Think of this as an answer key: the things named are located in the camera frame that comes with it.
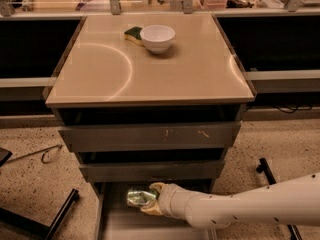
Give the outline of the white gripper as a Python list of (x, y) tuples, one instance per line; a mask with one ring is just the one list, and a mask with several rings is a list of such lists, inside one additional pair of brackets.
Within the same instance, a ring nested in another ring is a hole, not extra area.
[(185, 202), (187, 191), (176, 184), (165, 184), (162, 182), (152, 183), (149, 188), (160, 193), (158, 202), (151, 202), (140, 210), (152, 216), (166, 216), (169, 218), (185, 219)]

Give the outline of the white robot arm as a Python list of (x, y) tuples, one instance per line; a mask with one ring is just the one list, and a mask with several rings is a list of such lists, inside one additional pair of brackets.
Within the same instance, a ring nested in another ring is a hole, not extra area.
[(148, 215), (181, 219), (194, 228), (220, 229), (235, 222), (319, 226), (320, 174), (221, 196), (153, 183), (157, 200), (143, 206)]

